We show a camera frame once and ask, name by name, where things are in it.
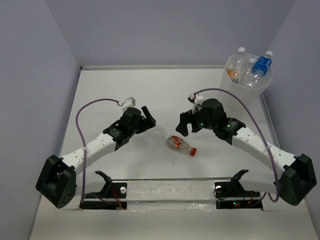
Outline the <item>clear crushed bottle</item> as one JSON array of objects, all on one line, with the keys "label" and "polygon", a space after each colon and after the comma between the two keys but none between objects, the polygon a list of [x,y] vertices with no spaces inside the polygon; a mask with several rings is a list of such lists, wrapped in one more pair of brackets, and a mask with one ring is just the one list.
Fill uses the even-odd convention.
[{"label": "clear crushed bottle", "polygon": [[157,125],[150,130],[150,136],[153,140],[166,142],[172,136],[162,126]]}]

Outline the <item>red cap tea bottle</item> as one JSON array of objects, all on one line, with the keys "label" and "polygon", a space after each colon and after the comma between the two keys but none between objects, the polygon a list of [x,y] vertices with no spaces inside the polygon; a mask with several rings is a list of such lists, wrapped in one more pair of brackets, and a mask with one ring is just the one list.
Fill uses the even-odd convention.
[{"label": "red cap tea bottle", "polygon": [[185,140],[175,135],[170,135],[166,140],[166,144],[180,154],[194,156],[197,152],[195,147],[191,147]]}]

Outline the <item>orange juice bottle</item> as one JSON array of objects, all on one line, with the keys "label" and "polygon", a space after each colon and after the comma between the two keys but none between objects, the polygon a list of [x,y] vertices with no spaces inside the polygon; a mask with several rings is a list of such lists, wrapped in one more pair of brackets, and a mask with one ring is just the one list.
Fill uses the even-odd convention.
[{"label": "orange juice bottle", "polygon": [[233,83],[238,83],[235,67],[230,64],[226,66],[226,72]]}]

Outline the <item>clear bottle white cap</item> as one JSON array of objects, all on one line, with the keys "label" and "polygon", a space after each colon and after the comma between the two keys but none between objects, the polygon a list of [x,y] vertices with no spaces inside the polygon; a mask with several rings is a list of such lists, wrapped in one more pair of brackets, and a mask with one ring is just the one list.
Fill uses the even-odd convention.
[{"label": "clear bottle white cap", "polygon": [[253,66],[255,65],[257,59],[256,58],[250,58],[249,61],[248,61],[248,64],[246,66],[246,69],[243,73],[243,78],[240,82],[240,85],[242,87],[246,87],[246,88],[249,88],[249,89],[253,89],[257,80],[258,80],[258,76],[256,74],[254,74],[252,72],[252,68]]}]

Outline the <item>clear long bottle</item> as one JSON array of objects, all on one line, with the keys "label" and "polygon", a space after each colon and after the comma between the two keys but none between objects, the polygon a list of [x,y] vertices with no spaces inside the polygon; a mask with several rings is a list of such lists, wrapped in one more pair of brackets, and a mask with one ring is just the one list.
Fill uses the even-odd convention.
[{"label": "clear long bottle", "polygon": [[234,77],[233,82],[235,84],[239,84],[243,75],[244,64],[246,58],[246,49],[244,47],[239,47],[237,54],[235,55],[235,63],[234,63]]}]

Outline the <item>blue label water bottle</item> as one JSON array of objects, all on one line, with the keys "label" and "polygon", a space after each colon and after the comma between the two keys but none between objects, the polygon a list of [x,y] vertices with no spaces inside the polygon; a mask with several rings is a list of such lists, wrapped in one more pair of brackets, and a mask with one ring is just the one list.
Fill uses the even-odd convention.
[{"label": "blue label water bottle", "polygon": [[272,57],[273,57],[273,52],[272,51],[267,51],[263,56],[259,57],[253,67],[251,68],[251,72],[254,77],[264,77],[269,68],[272,65]]}]

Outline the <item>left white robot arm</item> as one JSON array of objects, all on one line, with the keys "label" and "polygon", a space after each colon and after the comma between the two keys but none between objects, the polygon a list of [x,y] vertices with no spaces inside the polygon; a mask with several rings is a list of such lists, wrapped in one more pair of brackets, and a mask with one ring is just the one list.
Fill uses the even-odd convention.
[{"label": "left white robot arm", "polygon": [[156,126],[148,108],[128,107],[122,116],[104,129],[91,142],[63,156],[49,156],[39,174],[36,190],[56,208],[65,207],[84,194],[86,169],[102,157],[117,151],[134,135]]}]

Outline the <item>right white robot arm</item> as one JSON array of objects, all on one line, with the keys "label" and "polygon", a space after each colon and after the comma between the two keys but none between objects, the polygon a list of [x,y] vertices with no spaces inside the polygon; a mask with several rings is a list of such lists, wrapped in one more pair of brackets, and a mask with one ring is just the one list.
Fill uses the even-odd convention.
[{"label": "right white robot arm", "polygon": [[247,191],[267,192],[297,206],[317,185],[309,156],[297,156],[267,142],[240,120],[228,117],[223,105],[215,98],[195,101],[191,110],[179,115],[175,130],[186,137],[188,125],[191,125],[192,133],[202,129],[213,131],[217,138],[243,150],[273,171],[274,179],[270,182],[243,178],[247,170],[237,173],[230,183],[230,190],[235,196],[242,196]]}]

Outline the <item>white plastic bin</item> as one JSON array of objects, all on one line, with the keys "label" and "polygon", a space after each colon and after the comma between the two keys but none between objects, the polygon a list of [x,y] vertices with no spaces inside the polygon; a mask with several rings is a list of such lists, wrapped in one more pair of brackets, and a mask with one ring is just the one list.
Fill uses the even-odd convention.
[{"label": "white plastic bin", "polygon": [[220,88],[237,96],[245,105],[251,104],[270,85],[273,78],[272,51],[258,57],[241,47],[224,66]]}]

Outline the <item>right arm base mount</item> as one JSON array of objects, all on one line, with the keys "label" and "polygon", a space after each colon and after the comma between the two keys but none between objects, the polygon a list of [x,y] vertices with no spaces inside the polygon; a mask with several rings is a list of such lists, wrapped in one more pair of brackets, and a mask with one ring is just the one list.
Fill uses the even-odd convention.
[{"label": "right arm base mount", "polygon": [[248,172],[247,169],[243,169],[228,181],[214,183],[213,195],[216,198],[215,206],[217,210],[263,210],[260,192],[246,191],[240,184],[241,177]]}]

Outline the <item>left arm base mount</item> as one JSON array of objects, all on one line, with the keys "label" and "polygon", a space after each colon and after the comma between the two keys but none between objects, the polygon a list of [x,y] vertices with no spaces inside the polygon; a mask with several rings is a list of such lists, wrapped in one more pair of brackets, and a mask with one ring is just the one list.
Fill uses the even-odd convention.
[{"label": "left arm base mount", "polygon": [[102,171],[95,171],[104,180],[104,186],[98,192],[90,192],[85,195],[84,201],[80,202],[82,210],[126,210],[127,209],[127,186],[124,181],[115,182]]}]

